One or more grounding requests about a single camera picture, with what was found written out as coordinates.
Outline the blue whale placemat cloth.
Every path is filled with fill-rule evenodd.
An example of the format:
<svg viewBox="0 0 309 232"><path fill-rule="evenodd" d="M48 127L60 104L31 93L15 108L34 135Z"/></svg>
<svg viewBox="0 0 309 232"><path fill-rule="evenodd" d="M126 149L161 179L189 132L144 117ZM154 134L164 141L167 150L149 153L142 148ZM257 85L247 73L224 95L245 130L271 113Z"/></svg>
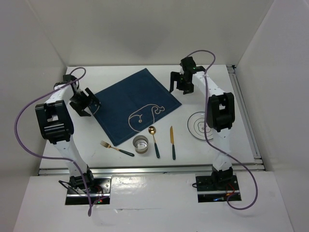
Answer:
<svg viewBox="0 0 309 232"><path fill-rule="evenodd" d="M148 69L132 74L95 96L100 104L91 105L90 112L114 146L181 106Z"/></svg>

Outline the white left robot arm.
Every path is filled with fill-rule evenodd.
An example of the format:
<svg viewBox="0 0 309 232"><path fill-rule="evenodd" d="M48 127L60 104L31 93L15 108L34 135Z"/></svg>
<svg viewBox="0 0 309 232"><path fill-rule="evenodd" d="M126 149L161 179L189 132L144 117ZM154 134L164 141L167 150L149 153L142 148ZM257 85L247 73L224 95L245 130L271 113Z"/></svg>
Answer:
<svg viewBox="0 0 309 232"><path fill-rule="evenodd" d="M54 85L54 90L45 103L35 106L41 135L65 160L70 174L69 185L89 193L95 188L95 180L73 140L74 125L67 104L83 117L91 116L86 108L94 107L96 113L101 103L90 89L80 90L77 78L72 74L64 75L63 81Z"/></svg>

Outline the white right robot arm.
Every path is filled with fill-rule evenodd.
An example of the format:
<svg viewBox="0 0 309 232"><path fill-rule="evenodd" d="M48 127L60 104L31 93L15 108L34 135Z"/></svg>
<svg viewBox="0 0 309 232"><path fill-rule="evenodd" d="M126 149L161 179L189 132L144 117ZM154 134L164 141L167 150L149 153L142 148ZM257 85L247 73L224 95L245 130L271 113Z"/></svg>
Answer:
<svg viewBox="0 0 309 232"><path fill-rule="evenodd" d="M208 75L208 71L197 66L192 57L180 62L180 72L171 72L169 91L176 88L183 94L194 92L197 87L206 97L204 123L212 130L210 146L217 150L212 163L211 179L207 183L215 189L224 189L233 176L230 152L230 129L235 121L235 100L231 92L223 91Z"/></svg>

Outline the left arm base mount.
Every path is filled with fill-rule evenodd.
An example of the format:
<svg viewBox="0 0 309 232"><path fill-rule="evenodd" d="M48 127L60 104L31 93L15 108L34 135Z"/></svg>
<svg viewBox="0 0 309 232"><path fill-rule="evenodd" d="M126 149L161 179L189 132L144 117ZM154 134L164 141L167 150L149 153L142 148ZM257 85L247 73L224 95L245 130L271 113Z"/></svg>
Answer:
<svg viewBox="0 0 309 232"><path fill-rule="evenodd" d="M67 190L65 205L88 204L86 190L73 188L69 182L62 180L59 180L58 182ZM91 203L93 204L95 201L97 201L97 205L110 204L111 184L111 177L95 178L94 186L89 188Z"/></svg>

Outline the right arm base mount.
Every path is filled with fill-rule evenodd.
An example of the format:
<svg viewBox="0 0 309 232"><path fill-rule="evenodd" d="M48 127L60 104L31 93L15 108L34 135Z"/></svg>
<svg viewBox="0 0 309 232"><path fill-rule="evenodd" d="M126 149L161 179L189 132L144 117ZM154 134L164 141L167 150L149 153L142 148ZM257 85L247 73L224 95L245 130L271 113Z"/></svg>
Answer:
<svg viewBox="0 0 309 232"><path fill-rule="evenodd" d="M240 188L236 175L232 168L226 171L213 169L211 175L196 176L196 182L192 184L197 189L199 203L241 201Z"/></svg>

